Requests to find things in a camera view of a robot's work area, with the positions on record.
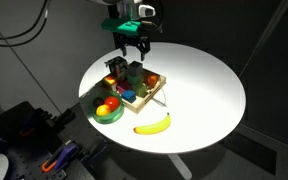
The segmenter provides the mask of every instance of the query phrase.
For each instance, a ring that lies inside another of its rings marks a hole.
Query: green bowl
[[[107,97],[109,96],[115,96],[116,98],[118,98],[119,102],[120,102],[120,105],[118,106],[117,109],[115,109],[115,111],[111,112],[110,114],[106,115],[106,116],[98,116],[96,115],[96,108],[93,106],[93,100],[97,97],[101,97],[103,99],[106,99]],[[122,101],[122,98],[121,96],[117,93],[117,92],[114,92],[114,91],[103,91],[103,92],[100,92],[99,94],[96,95],[96,97],[94,97],[90,103],[89,103],[89,106],[91,106],[92,110],[91,110],[91,114],[92,114],[92,117],[94,118],[94,120],[98,123],[101,123],[101,124],[110,124],[110,123],[113,123],[115,121],[117,121],[124,113],[124,106],[123,106],[123,101]]]

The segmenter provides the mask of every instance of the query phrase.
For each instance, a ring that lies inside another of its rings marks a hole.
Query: wooden crate
[[[166,77],[155,72],[152,73],[158,75],[159,77],[155,86],[148,91],[148,94],[144,98],[136,96],[136,100],[133,103],[130,103],[122,98],[124,107],[138,114],[145,107],[145,105],[153,98],[153,96],[166,84]],[[96,86],[103,88],[102,80],[96,83]]]

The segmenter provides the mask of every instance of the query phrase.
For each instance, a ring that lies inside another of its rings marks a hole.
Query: blue block
[[[136,94],[132,90],[126,90],[122,93],[122,98],[130,103],[133,103],[136,100]]]

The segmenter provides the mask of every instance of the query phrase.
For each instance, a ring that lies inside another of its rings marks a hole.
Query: wire
[[[162,32],[162,25],[163,25],[163,20],[164,20],[164,7],[163,7],[163,3],[162,0],[154,0],[153,1],[155,7],[159,6],[159,15],[158,15],[158,25],[154,24],[153,22],[150,21],[142,21],[142,23],[146,24],[146,25],[153,25],[154,28],[153,29],[146,29],[144,28],[143,30],[146,32],[153,32],[153,31],[157,31],[160,30]]]
[[[49,8],[49,4],[50,4],[49,1],[50,1],[50,0],[46,0],[46,2],[48,2],[48,3],[47,3],[47,6],[45,7],[46,10],[45,10],[45,16],[44,16],[43,24],[42,24],[42,26],[40,27],[40,29],[38,30],[38,32],[37,32],[33,37],[31,37],[30,39],[28,39],[28,40],[26,40],[26,41],[24,41],[24,42],[16,43],[16,44],[9,44],[9,43],[6,41],[7,38],[3,38],[3,37],[2,37],[1,40],[5,40],[6,43],[7,43],[7,45],[0,44],[0,47],[15,47],[15,46],[21,46],[21,45],[23,45],[23,44],[27,44],[27,43],[31,42],[32,40],[34,40],[34,39],[42,32],[42,30],[43,30],[43,28],[45,27],[45,24],[46,24],[46,22],[47,22],[48,8]]]
[[[34,22],[34,24],[32,25],[32,27],[30,27],[28,30],[26,30],[26,31],[24,31],[24,32],[22,32],[22,33],[20,33],[20,34],[14,35],[14,36],[0,37],[0,40],[3,40],[3,39],[14,39],[14,38],[23,36],[23,35],[31,32],[31,31],[36,27],[36,25],[38,24],[38,22],[40,21],[40,19],[41,19],[41,17],[42,17],[42,14],[43,14],[43,12],[44,12],[44,10],[45,10],[45,8],[46,8],[47,2],[48,2],[48,0],[45,0],[45,1],[44,1],[43,6],[42,6],[42,8],[41,8],[41,10],[40,10],[40,13],[38,14],[38,17],[37,17],[36,21]]]

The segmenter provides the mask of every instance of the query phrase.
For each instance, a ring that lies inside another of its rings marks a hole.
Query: banana
[[[167,113],[166,117],[154,124],[148,124],[143,126],[137,126],[134,128],[134,132],[137,134],[156,134],[167,129],[171,124],[171,116]]]

